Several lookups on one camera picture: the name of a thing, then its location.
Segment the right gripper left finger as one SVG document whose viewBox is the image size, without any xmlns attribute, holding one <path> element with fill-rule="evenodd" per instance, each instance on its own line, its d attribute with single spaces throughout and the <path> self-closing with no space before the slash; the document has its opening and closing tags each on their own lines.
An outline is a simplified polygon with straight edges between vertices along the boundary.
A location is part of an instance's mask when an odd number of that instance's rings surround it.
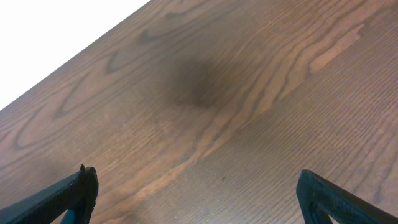
<svg viewBox="0 0 398 224">
<path fill-rule="evenodd" d="M 99 182 L 94 167 L 80 166 L 75 174 L 1 209 L 1 223 L 89 224 L 96 205 Z"/>
</svg>

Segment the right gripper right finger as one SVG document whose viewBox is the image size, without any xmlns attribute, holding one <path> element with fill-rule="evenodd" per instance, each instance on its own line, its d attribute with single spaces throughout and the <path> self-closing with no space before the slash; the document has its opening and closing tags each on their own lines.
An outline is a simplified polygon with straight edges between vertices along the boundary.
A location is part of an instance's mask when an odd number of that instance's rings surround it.
<svg viewBox="0 0 398 224">
<path fill-rule="evenodd" d="M 397 217 L 367 203 L 310 170 L 303 170 L 296 194 L 306 224 L 397 223 Z"/>
</svg>

